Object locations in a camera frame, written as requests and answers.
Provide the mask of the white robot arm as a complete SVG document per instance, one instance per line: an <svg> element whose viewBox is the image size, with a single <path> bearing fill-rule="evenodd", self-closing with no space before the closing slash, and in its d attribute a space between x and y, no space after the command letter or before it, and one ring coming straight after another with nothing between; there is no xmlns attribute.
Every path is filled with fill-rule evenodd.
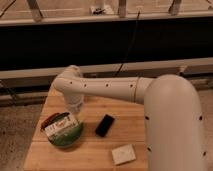
<svg viewBox="0 0 213 171"><path fill-rule="evenodd" d="M148 171L208 171L200 98L187 79L174 74L85 78L71 65L53 86L69 109L77 108L85 95L142 104Z"/></svg>

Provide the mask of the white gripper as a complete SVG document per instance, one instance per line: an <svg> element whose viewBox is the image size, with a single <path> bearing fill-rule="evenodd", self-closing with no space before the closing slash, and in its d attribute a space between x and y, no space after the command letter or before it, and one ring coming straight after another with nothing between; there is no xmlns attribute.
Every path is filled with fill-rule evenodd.
<svg viewBox="0 0 213 171"><path fill-rule="evenodd" d="M71 113L79 113L84 102L84 96L79 93L68 93L64 94L64 100Z"/></svg>

